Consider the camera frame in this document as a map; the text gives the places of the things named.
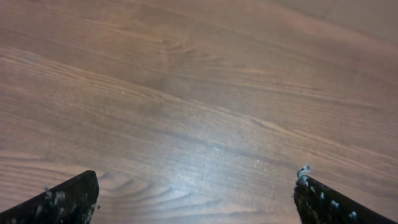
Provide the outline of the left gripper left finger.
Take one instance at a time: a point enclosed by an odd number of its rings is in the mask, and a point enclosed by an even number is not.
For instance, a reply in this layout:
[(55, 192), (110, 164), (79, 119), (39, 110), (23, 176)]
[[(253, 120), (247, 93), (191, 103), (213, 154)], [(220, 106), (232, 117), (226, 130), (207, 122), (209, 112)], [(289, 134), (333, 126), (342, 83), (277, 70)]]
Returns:
[(96, 172), (87, 170), (1, 212), (1, 223), (90, 224), (99, 191)]

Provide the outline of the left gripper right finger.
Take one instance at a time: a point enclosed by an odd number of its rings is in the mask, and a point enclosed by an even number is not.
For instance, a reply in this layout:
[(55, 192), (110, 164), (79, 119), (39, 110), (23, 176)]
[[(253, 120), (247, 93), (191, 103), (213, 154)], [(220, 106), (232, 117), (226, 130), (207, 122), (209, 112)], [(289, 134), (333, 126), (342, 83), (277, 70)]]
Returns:
[(302, 224), (397, 224), (310, 177), (310, 166), (297, 172), (294, 202)]

